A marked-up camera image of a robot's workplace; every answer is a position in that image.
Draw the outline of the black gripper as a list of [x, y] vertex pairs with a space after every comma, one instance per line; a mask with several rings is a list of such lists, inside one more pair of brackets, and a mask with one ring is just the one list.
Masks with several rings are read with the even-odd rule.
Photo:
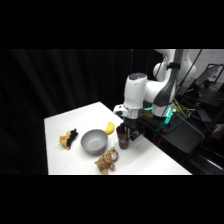
[[125, 134], [132, 141], [137, 139], [140, 135], [140, 132], [137, 130], [137, 120], [124, 117], [123, 122], [119, 126], [119, 133]]

